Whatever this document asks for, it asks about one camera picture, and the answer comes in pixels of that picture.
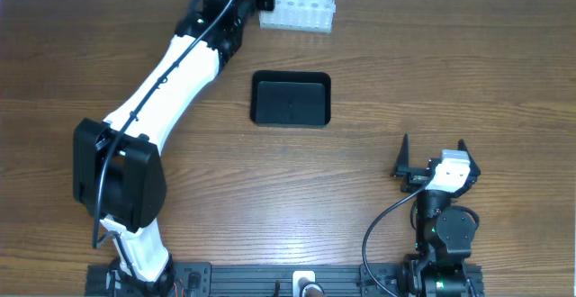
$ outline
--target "wooden table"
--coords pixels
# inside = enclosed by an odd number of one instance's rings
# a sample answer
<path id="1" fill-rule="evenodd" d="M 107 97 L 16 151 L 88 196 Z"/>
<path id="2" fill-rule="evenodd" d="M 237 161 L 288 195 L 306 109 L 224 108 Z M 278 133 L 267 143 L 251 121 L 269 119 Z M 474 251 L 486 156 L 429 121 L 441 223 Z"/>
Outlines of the wooden table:
<path id="1" fill-rule="evenodd" d="M 2 0 L 0 293 L 80 294 L 92 218 L 72 198 L 72 131 L 101 120 L 159 62 L 188 0 Z M 323 130 L 257 127 L 259 69 L 325 71 Z M 163 151 L 159 215 L 178 261 L 361 263 L 361 240 L 404 197 L 402 134 L 423 167 L 460 138 L 482 176 L 472 260 L 489 296 L 572 296 L 576 0 L 337 0 L 330 35 L 260 30 L 195 99 Z M 409 206 L 369 257 L 414 247 Z"/>

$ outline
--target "wooden tabletop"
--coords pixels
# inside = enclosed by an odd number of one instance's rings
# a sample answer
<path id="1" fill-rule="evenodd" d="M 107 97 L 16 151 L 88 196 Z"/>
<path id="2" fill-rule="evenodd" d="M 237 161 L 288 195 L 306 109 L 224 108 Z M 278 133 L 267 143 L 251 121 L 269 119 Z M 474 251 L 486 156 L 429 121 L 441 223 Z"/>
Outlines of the wooden tabletop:
<path id="1" fill-rule="evenodd" d="M 189 0 L 2 0 L 0 293 L 80 294 L 93 220 L 72 197 L 72 132 L 156 66 Z M 423 167 L 465 139 L 482 175 L 471 262 L 489 296 L 572 296 L 576 0 L 337 0 L 331 34 L 260 30 L 194 99 L 162 152 L 158 219 L 177 261 L 361 263 L 366 228 L 405 196 L 402 135 Z M 257 127 L 252 74 L 324 71 L 323 130 Z M 371 262 L 413 251 L 409 206 Z"/>

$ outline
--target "wood grain surface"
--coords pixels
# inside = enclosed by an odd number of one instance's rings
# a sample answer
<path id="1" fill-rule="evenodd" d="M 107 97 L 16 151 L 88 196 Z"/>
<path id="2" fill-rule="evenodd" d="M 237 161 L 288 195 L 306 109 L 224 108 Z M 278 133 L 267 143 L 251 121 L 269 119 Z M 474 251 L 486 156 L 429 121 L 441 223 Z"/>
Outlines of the wood grain surface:
<path id="1" fill-rule="evenodd" d="M 187 2 L 2 0 L 0 293 L 81 294 L 87 265 L 115 257 L 72 198 L 72 131 L 132 94 Z M 330 74 L 328 127 L 254 125 L 259 69 Z M 488 296 L 572 296 L 576 0 L 337 0 L 330 35 L 253 19 L 166 143 L 163 240 L 178 261 L 359 265 L 404 196 L 389 172 L 405 132 L 417 166 L 460 138 L 480 165 L 460 204 L 481 215 Z M 412 251 L 408 208 L 372 261 Z"/>

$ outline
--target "white egg carton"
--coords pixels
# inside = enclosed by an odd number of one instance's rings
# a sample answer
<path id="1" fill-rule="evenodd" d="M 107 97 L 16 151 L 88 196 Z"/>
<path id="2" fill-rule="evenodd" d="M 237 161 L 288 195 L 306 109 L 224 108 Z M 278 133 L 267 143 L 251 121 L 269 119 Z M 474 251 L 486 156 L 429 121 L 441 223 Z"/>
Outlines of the white egg carton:
<path id="1" fill-rule="evenodd" d="M 336 0 L 276 0 L 272 12 L 260 11 L 260 28 L 332 32 Z"/>

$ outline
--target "robotic arm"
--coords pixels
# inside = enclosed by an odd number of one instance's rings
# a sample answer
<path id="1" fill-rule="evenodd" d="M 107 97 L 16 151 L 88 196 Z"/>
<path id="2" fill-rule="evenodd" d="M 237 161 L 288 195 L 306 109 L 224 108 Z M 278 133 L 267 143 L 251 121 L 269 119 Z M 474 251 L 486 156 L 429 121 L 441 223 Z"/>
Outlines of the robotic arm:
<path id="1" fill-rule="evenodd" d="M 242 45 L 255 10 L 275 0 L 192 0 L 158 66 L 103 123 L 84 119 L 74 133 L 74 196 L 94 216 L 93 247 L 112 237 L 121 273 L 145 293 L 167 295 L 172 259 L 158 216 L 166 198 L 160 152 L 186 107 Z M 108 232 L 99 240 L 98 227 Z"/>

